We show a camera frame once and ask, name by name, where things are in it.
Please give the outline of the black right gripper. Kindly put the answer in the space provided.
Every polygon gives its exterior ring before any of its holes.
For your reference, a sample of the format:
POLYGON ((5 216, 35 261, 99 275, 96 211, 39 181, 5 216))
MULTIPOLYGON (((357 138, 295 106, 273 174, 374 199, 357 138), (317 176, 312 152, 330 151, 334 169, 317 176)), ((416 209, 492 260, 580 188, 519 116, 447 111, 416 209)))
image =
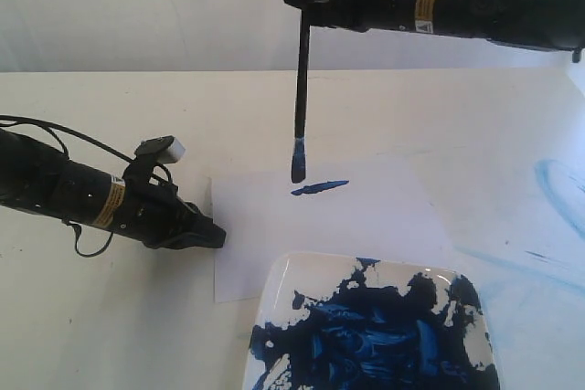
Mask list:
POLYGON ((477 38, 544 51, 584 49, 584 0, 283 0, 311 26, 477 38))

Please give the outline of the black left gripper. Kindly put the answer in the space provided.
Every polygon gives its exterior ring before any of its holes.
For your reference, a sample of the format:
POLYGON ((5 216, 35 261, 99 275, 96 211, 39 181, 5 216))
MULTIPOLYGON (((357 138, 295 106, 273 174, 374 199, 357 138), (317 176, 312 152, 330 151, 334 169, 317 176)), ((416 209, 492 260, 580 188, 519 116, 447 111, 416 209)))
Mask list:
POLYGON ((168 186, 127 183, 95 168, 67 162, 54 189, 54 211, 70 222, 110 231, 158 248, 222 248, 227 233, 168 186))

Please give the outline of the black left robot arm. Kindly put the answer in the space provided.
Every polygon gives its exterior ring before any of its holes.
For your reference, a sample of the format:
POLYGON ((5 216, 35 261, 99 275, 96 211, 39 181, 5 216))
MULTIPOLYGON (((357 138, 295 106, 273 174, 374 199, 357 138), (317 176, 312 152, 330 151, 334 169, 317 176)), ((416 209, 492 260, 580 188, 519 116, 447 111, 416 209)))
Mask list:
POLYGON ((222 248, 225 231, 182 200, 170 180, 152 183, 158 165, 184 149, 173 136, 143 141, 121 177, 72 161, 43 142, 1 132, 1 204, 53 217, 76 231, 88 226, 152 249, 222 248))

